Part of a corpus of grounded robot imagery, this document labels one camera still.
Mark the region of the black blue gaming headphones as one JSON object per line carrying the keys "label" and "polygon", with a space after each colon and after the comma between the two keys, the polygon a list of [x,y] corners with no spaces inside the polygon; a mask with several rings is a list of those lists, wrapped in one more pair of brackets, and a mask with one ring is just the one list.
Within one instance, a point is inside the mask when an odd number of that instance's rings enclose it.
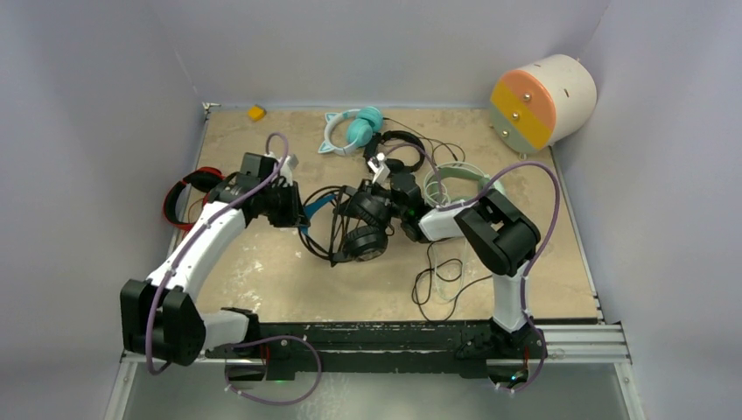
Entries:
{"label": "black blue gaming headphones", "polygon": [[387,250],[392,209],[384,188],[363,179],[356,187],[321,187],[304,201],[304,213],[309,218],[325,208],[331,210],[327,246],[310,236],[309,227],[298,229],[299,240],[310,254],[335,266],[370,261]]}

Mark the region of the red headphones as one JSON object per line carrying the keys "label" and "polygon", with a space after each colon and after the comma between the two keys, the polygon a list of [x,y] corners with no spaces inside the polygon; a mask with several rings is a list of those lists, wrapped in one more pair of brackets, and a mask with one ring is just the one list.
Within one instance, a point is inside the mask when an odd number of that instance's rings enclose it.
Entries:
{"label": "red headphones", "polygon": [[164,219],[175,228],[188,232],[194,223],[188,219],[182,220],[179,214],[178,204],[184,192],[196,190],[200,193],[210,193],[225,178],[221,170],[212,166],[201,166],[200,168],[185,175],[164,196],[162,204],[162,215]]}

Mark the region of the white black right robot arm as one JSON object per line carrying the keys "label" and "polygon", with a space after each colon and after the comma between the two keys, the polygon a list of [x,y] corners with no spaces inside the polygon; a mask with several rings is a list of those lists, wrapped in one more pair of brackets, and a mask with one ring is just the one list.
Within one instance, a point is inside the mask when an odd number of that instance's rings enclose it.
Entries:
{"label": "white black right robot arm", "polygon": [[465,239],[492,279],[493,349],[511,356],[524,347],[524,331],[532,329],[527,281],[545,240],[498,183],[481,177],[477,195],[445,204],[426,199],[410,173],[394,174],[388,188],[374,182],[372,191],[391,202],[392,214],[413,242]]}

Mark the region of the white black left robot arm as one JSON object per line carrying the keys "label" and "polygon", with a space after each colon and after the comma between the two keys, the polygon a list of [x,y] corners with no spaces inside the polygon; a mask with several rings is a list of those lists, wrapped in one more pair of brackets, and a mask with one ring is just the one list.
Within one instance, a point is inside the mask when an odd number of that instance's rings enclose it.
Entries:
{"label": "white black left robot arm", "polygon": [[125,350],[147,361],[188,366],[206,350],[227,346],[238,357],[258,352],[261,334],[250,310],[225,308],[202,314],[195,300],[221,255],[248,226],[264,217],[276,228],[303,228],[301,203],[288,154],[245,153],[241,169],[208,189],[201,216],[168,258],[144,280],[130,279],[120,292]]}

